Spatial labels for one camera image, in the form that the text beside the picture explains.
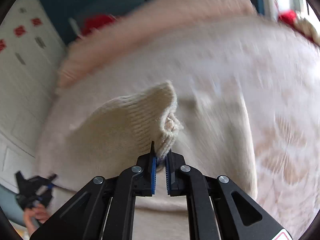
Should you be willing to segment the person's left hand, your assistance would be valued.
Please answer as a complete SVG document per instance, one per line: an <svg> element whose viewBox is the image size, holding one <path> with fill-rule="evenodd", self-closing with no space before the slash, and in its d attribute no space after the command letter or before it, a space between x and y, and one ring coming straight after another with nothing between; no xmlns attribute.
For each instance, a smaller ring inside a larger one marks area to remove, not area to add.
<svg viewBox="0 0 320 240"><path fill-rule="evenodd" d="M28 230L29 236L31 236L37 230L34 220L38 220L41 224L43 224L49 219L49 217L50 214L42 204L37 204L31 209L26 208L23 213L23 221Z"/></svg>

